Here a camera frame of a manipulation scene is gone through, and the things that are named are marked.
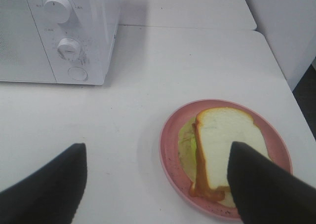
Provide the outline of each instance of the microwave button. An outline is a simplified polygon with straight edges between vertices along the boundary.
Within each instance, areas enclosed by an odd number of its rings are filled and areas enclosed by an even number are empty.
[[[59,56],[68,61],[73,61],[79,58],[83,53],[80,43],[71,38],[63,38],[57,46]]]
[[[71,67],[68,70],[68,75],[76,81],[85,81],[88,78],[87,71],[80,67]]]
[[[68,0],[46,0],[44,11],[51,21],[65,23],[68,21],[73,7]]]

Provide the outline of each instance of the white wall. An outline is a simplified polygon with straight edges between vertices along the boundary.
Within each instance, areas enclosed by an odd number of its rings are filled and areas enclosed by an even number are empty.
[[[316,0],[246,0],[293,90],[316,56]]]

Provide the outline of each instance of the plate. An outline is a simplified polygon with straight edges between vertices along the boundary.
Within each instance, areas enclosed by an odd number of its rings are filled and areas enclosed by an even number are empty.
[[[182,126],[200,111],[214,107],[231,107],[250,114],[265,139],[269,157],[292,174],[292,163],[284,141],[278,132],[259,114],[237,103],[223,100],[200,100],[176,110],[165,123],[160,136],[160,161],[175,190],[196,208],[221,219],[240,220],[237,208],[228,208],[200,197],[189,196],[190,179],[183,171],[178,156],[178,133]]]

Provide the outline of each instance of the microwave door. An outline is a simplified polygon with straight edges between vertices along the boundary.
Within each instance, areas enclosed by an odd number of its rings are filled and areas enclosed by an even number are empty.
[[[0,0],[0,81],[56,83],[26,0]]]

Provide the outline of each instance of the white table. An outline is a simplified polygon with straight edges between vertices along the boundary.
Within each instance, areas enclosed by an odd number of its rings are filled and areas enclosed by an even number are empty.
[[[218,224],[188,205],[163,173],[159,134],[181,105],[230,100],[266,118],[294,174],[316,187],[316,142],[262,35],[121,26],[103,86],[0,83],[0,187],[75,142],[88,181],[76,224]]]
[[[257,27],[245,0],[121,0],[120,24],[244,30]]]

